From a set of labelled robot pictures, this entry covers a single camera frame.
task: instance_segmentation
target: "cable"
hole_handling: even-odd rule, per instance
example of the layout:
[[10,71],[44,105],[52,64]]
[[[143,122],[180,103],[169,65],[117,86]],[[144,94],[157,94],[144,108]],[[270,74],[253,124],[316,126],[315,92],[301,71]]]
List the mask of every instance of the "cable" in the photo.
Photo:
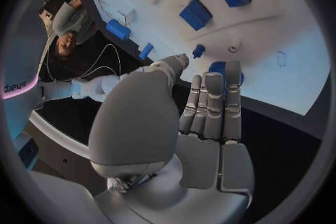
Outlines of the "cable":
[[[112,46],[112,47],[114,48],[114,50],[115,50],[116,56],[118,57],[118,63],[119,63],[119,76],[121,76],[121,75],[122,75],[122,65],[121,65],[121,62],[120,62],[120,56],[119,56],[119,53],[118,53],[116,47],[115,47],[113,44],[107,44],[107,45],[102,49],[101,53],[99,54],[99,56],[97,57],[97,59],[94,61],[94,63],[91,64],[91,66],[89,67],[89,69],[86,70],[86,71],[85,71],[82,75],[80,75],[79,77],[74,77],[74,78],[86,77],[86,76],[88,76],[88,75],[94,73],[96,70],[100,69],[100,67],[99,67],[99,68],[96,68],[94,71],[92,71],[92,72],[90,72],[89,74],[87,74],[87,72],[89,72],[89,71],[95,66],[95,64],[98,62],[98,60],[100,59],[100,57],[102,56],[103,52],[105,51],[105,49],[106,49],[108,46]],[[51,74],[51,72],[50,72],[50,70],[49,70],[49,50],[50,50],[50,47],[48,48],[48,53],[47,53],[47,56],[46,56],[46,69],[47,69],[47,71],[48,71],[48,75],[49,75],[49,77],[50,77],[53,81],[56,81],[56,79],[52,76],[52,74]],[[113,71],[113,73],[117,76],[116,72],[115,72],[112,68],[110,68],[110,67],[108,67],[108,66],[102,66],[102,67],[110,69],[110,70]],[[69,80],[74,79],[74,78],[69,78],[69,79],[67,79],[67,80],[63,80],[63,82],[64,82],[64,81],[69,81]]]

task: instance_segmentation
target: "pink light strip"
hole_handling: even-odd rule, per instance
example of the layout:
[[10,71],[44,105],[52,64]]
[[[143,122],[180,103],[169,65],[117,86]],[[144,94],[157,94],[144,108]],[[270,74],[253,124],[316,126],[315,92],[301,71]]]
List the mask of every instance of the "pink light strip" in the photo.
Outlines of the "pink light strip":
[[30,83],[28,83],[26,87],[20,88],[18,90],[14,90],[14,91],[11,91],[11,92],[3,92],[2,93],[2,99],[12,98],[12,97],[18,96],[20,94],[24,94],[25,92],[28,92],[28,90],[31,90],[32,88],[34,88],[34,86],[37,84],[38,80],[39,80],[39,75],[37,74],[36,77]]

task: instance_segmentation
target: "man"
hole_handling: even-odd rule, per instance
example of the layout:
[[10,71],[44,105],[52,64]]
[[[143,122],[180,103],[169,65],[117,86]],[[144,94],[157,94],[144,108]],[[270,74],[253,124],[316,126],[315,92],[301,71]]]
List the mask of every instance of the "man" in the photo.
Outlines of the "man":
[[58,36],[55,52],[59,59],[67,59],[76,45],[83,43],[96,32],[94,22],[83,8],[81,0],[63,3],[53,20],[53,30]]

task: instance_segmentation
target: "wire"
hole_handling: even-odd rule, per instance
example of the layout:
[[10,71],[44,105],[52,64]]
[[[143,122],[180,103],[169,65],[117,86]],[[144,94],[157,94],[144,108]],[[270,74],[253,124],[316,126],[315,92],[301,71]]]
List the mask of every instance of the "wire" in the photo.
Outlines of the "wire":
[[[90,73],[87,73],[87,72],[89,72],[89,71],[95,66],[95,64],[98,62],[98,60],[100,59],[100,57],[102,56],[102,54],[104,53],[105,49],[106,49],[108,46],[112,46],[112,47],[114,48],[114,50],[115,50],[116,56],[118,57],[118,63],[119,63],[119,76],[121,76],[121,75],[122,75],[122,65],[121,65],[121,62],[120,62],[120,56],[119,56],[119,53],[118,53],[116,47],[115,47],[113,44],[107,44],[107,45],[102,49],[101,53],[99,54],[99,56],[97,57],[97,59],[94,61],[94,63],[91,64],[91,66],[89,67],[89,69],[86,70],[86,71],[85,71],[82,75],[80,75],[79,77],[74,77],[74,78],[86,77],[86,76],[88,76],[88,75],[94,73],[96,70],[98,70],[98,69],[100,69],[100,68],[108,68],[108,69],[110,69],[111,71],[113,71],[113,73],[117,76],[116,72],[115,72],[112,68],[110,68],[110,67],[108,67],[108,66],[101,66],[101,67],[99,67],[99,68],[96,68],[94,71],[92,71],[92,72],[90,72]],[[48,53],[47,53],[47,56],[46,56],[46,69],[47,69],[47,71],[48,71],[48,75],[49,75],[49,77],[50,77],[53,81],[56,81],[56,79],[52,76],[52,74],[51,74],[51,72],[50,72],[50,70],[49,70],[49,51],[50,51],[50,47],[48,48]],[[72,79],[74,79],[74,78],[69,78],[69,79],[67,79],[67,80],[62,80],[62,82],[64,82],[64,81],[69,81],[69,80],[72,80]]]

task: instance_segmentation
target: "black floor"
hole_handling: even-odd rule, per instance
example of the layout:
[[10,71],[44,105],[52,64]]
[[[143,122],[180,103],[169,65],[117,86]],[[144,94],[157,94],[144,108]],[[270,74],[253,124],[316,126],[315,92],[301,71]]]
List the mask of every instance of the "black floor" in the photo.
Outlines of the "black floor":
[[[51,54],[51,73],[59,80],[81,75],[108,43],[102,34],[97,33],[76,48],[76,53],[67,62],[58,62]],[[122,50],[118,51],[122,60],[122,73],[129,73],[141,65]],[[96,66],[101,65],[118,70],[113,48],[107,49]],[[110,73],[108,70],[97,71],[89,79]],[[50,80],[45,68],[41,70],[41,77],[45,81]],[[189,89],[175,86],[172,95],[181,113]],[[91,124],[99,107],[100,103],[90,98],[68,98],[47,102],[38,112],[63,132],[87,143]],[[254,223],[274,209],[298,184],[311,164],[320,140],[243,108],[242,141],[246,144],[254,164],[255,193],[253,203],[241,223]]]

